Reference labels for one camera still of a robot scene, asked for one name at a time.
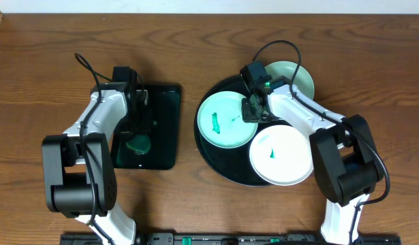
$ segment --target green sponge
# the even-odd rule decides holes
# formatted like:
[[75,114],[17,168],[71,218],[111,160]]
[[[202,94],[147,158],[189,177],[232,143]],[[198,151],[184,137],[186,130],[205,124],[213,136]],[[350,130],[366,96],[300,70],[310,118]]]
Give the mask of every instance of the green sponge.
[[126,142],[126,146],[138,155],[146,154],[151,147],[150,138],[148,135],[135,135],[135,137]]

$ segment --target large black plate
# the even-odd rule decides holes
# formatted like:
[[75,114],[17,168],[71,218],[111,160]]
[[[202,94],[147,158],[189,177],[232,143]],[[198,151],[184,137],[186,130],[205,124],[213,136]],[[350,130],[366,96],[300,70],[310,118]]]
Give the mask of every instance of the large black plate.
[[[198,106],[196,117],[194,119],[194,137],[200,154],[203,159],[211,166],[218,174],[224,178],[231,180],[238,184],[247,186],[268,186],[271,185],[263,180],[253,170],[249,160],[250,140],[247,144],[235,149],[224,149],[216,147],[204,139],[197,125],[197,113],[203,101],[209,96],[221,91],[234,91],[244,96],[250,96],[245,86],[244,80],[240,75],[232,76],[221,81],[205,94],[200,105]],[[260,123],[258,126],[259,133],[261,130],[273,125],[286,125],[285,121]]]

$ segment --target white wall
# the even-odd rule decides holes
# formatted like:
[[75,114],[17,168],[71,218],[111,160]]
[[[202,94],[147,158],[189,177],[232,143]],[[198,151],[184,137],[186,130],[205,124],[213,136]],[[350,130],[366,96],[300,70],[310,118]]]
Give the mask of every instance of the white wall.
[[419,14],[419,0],[0,0],[2,13]]

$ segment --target black mount base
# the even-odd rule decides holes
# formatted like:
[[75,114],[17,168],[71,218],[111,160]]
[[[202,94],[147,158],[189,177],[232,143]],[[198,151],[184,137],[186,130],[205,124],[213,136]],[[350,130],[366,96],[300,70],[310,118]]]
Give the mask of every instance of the black mount base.
[[[146,244],[139,245],[312,245],[329,244],[316,234],[288,235],[173,235],[171,233],[151,233],[146,236]],[[60,245],[102,244],[97,235],[61,235]],[[356,245],[401,245],[397,236],[360,236]]]

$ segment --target green connector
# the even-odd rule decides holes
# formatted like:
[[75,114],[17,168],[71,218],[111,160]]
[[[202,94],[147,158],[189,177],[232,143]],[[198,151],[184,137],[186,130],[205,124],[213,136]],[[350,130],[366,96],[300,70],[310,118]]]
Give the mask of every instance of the green connector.
[[191,245],[191,238],[182,238],[182,245]]

